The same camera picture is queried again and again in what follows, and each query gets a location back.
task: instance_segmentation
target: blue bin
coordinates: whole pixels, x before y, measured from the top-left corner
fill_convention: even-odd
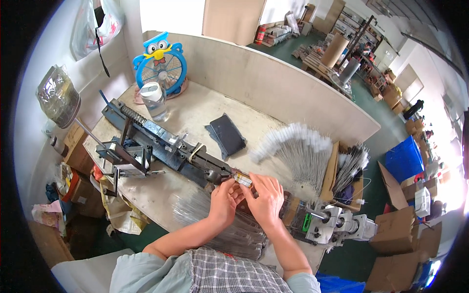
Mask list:
[[[321,287],[321,293],[362,293],[365,289],[365,282],[355,282],[343,280],[339,277],[316,273],[316,279]]]
[[[424,171],[422,156],[412,136],[386,153],[386,169],[399,183]]]

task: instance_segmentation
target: yellow beak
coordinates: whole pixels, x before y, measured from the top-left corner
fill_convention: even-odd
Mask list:
[[[163,59],[163,56],[164,56],[164,53],[168,52],[168,51],[171,51],[171,47],[173,45],[170,45],[168,48],[166,49],[158,49],[156,50],[155,52],[151,53],[151,54],[145,54],[144,53],[144,56],[146,59],[149,59],[151,57],[154,57],[156,60],[160,60],[160,59]]]

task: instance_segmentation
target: metal spring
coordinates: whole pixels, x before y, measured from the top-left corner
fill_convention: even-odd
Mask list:
[[[120,110],[122,114],[129,117],[130,120],[132,120],[134,123],[138,124],[139,126],[143,126],[147,120],[144,116],[130,109],[126,105],[121,106]]]

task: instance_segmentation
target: black phone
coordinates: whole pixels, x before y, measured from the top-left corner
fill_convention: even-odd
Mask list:
[[[215,135],[225,149],[227,155],[233,155],[246,147],[246,143],[241,137],[238,129],[228,116],[223,115],[220,118],[215,119],[210,122],[210,126],[213,128]]]

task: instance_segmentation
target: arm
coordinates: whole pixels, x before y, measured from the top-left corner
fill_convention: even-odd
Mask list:
[[[284,270],[284,280],[301,272],[312,274],[306,256],[279,218],[279,211],[284,199],[283,187],[273,177],[253,173],[249,173],[249,176],[259,193],[259,197],[255,199],[249,188],[244,185],[240,187],[252,215],[273,244],[275,254]]]
[[[223,182],[212,192],[207,218],[166,234],[148,244],[143,252],[166,260],[172,255],[182,255],[185,250],[200,247],[212,240],[235,219],[236,206],[244,199],[238,186],[234,179]]]

